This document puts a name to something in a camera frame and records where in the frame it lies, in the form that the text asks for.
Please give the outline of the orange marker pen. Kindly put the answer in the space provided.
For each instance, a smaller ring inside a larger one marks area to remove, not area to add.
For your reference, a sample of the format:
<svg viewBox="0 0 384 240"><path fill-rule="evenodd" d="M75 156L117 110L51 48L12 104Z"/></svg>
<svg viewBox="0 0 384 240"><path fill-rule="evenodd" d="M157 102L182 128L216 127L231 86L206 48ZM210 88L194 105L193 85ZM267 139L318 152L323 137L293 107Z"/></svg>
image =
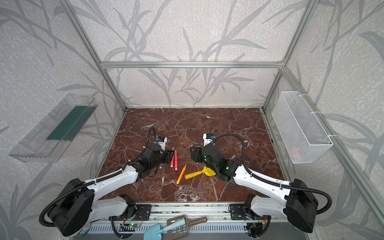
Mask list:
<svg viewBox="0 0 384 240"><path fill-rule="evenodd" d="M186 171L186 168L187 168L187 164L185 164L185 166L183 167L183 169L182 169L182 171L181 171L181 173L180 173L180 175L179 175L179 177L178 177L177 185L180 184L180 182L181 182L181 180L182 180L182 178L183 178L183 176L184 176L184 173L185 173L185 171Z"/></svg>

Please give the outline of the red marker pen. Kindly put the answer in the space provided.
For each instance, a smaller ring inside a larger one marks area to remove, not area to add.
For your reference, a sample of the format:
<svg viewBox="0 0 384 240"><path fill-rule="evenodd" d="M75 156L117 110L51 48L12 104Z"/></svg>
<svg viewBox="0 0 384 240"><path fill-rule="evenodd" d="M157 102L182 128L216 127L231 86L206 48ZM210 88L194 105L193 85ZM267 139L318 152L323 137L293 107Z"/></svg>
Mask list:
<svg viewBox="0 0 384 240"><path fill-rule="evenodd" d="M175 168L175 171L178 170L178 152L177 152L177 150L175 150L175 152L174 152L174 168Z"/></svg>

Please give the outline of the pink marker pen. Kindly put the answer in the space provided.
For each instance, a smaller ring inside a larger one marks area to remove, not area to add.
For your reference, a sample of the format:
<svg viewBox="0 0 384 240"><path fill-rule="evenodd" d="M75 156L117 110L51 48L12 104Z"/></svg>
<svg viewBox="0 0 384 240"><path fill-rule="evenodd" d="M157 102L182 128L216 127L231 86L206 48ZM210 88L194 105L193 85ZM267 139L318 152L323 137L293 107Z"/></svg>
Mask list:
<svg viewBox="0 0 384 240"><path fill-rule="evenodd" d="M175 148L172 147L172 156L171 156L171 163L170 163L170 167L173 168L174 167L174 162L175 162Z"/></svg>

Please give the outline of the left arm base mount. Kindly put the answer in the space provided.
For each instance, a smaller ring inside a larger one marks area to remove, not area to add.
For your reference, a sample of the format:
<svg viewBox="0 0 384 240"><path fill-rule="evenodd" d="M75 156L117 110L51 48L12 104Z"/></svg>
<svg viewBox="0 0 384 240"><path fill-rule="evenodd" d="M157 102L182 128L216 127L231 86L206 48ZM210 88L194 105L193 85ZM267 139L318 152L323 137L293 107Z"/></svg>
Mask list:
<svg viewBox="0 0 384 240"><path fill-rule="evenodd" d="M148 221L151 209L152 205L149 204L129 205L122 216L127 220Z"/></svg>

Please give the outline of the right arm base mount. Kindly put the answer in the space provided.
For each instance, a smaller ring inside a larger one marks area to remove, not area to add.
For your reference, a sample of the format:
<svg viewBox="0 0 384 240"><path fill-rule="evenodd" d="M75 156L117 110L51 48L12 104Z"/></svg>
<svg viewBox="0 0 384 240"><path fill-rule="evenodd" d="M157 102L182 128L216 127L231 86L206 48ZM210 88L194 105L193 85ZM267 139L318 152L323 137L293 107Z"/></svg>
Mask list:
<svg viewBox="0 0 384 240"><path fill-rule="evenodd" d="M252 220L252 218L249 218L246 215L246 212L243 209L243 204L230 204L229 205L229 212L230 212L230 215L231 215L231 220L233 220L233 221Z"/></svg>

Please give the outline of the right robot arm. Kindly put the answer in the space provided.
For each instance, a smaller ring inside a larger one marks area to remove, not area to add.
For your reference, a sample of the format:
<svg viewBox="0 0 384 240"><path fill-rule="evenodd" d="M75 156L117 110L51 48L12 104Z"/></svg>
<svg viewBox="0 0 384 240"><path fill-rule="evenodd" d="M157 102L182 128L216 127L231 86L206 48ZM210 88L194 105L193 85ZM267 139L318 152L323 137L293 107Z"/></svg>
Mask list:
<svg viewBox="0 0 384 240"><path fill-rule="evenodd" d="M190 147L191 159L213 170L224 182L247 187L262 197L254 196L245 202L248 215L281 217L295 228L312 233L317 215L332 205L329 194L310 189L299 179L293 182L268 177L246 168L245 165L226 159L213 143L203 148Z"/></svg>

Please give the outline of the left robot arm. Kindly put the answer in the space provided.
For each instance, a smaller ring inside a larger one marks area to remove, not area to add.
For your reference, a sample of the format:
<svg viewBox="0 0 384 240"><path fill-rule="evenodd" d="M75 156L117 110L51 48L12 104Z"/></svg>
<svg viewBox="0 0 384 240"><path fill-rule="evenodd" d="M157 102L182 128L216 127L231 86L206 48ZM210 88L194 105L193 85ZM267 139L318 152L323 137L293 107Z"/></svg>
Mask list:
<svg viewBox="0 0 384 240"><path fill-rule="evenodd" d="M57 198L42 210L39 223L57 228L64 237L73 237L91 222L121 216L133 204L131 199L126 195L109 200L103 197L149 176L160 164L170 163L174 151L167 150L165 145L149 144L138 157L110 174L92 180L69 181Z"/></svg>

